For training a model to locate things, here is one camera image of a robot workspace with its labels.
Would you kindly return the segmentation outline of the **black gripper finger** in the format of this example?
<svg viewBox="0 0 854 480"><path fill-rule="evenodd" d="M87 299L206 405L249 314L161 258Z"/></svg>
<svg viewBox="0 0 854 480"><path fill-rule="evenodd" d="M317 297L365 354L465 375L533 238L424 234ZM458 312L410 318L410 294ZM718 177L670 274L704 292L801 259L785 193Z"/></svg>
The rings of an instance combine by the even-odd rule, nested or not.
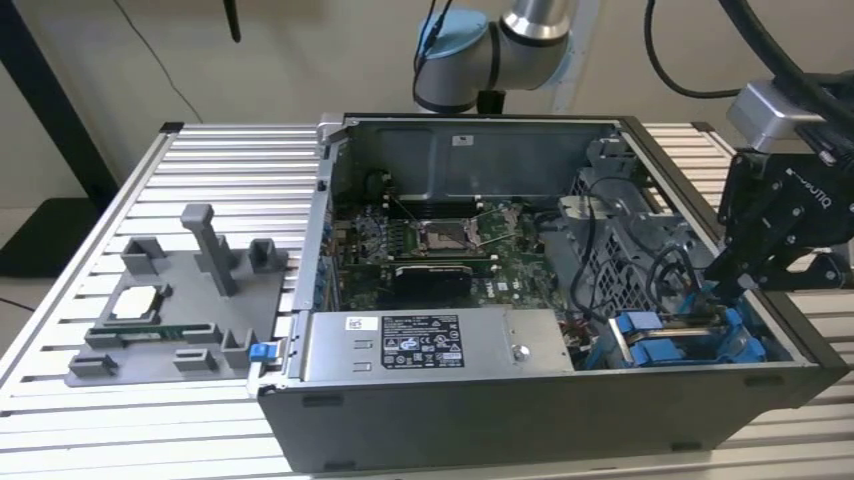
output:
<svg viewBox="0 0 854 480"><path fill-rule="evenodd" d="M805 247L741 249L737 266L748 277L747 289L775 292L853 288L853 267L836 251Z"/></svg>
<svg viewBox="0 0 854 480"><path fill-rule="evenodd" d="M716 282L714 295L736 300L757 284L756 277L779 252L788 230L795 225L792 207L779 205L784 181L767 171L769 157L740 152L733 157L718 209L725 228L720 253L705 270Z"/></svg>

